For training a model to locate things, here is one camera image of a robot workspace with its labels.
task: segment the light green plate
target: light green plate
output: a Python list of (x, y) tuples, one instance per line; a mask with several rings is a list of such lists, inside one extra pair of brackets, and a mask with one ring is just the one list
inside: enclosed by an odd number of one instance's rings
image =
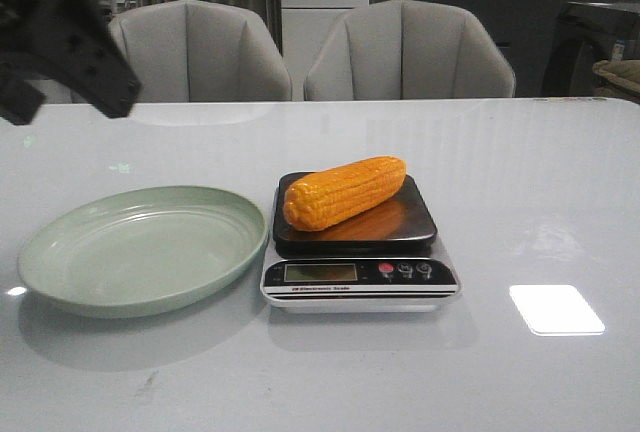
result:
[(26, 285), (89, 317), (152, 315), (230, 284), (261, 252), (262, 212), (232, 192), (173, 186), (79, 207), (41, 229), (20, 253)]

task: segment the white table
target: white table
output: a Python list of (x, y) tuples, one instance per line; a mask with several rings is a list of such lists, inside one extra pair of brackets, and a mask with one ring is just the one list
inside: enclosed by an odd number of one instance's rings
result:
[[(463, 283), (427, 314), (293, 315), (260, 264), (185, 309), (84, 319), (16, 257), (60, 214), (158, 185), (232, 189), (404, 158)], [(640, 109), (617, 100), (51, 105), (0, 122), (0, 429), (637, 431)], [(513, 285), (574, 286), (597, 335), (533, 334)]]

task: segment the chair backrest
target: chair backrest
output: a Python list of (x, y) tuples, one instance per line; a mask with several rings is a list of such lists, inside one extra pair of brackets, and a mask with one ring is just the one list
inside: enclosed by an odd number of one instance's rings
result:
[(480, 21), (391, 0), (342, 14), (305, 80), (307, 100), (512, 97), (513, 69)]
[(109, 29), (142, 82), (141, 102), (291, 100), (291, 78), (256, 13), (179, 0), (129, 10)]

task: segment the electronic scale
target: electronic scale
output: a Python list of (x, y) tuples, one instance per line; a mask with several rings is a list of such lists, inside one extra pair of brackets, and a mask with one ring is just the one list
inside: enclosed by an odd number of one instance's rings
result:
[(284, 219), (280, 179), (260, 290), (289, 312), (427, 312), (455, 298), (460, 281), (415, 181), (390, 199), (320, 232)]

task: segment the lcd screen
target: lcd screen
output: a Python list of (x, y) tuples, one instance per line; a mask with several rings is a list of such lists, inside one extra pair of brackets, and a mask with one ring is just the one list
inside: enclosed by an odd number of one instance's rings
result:
[(355, 282), (355, 264), (287, 264), (285, 282)]

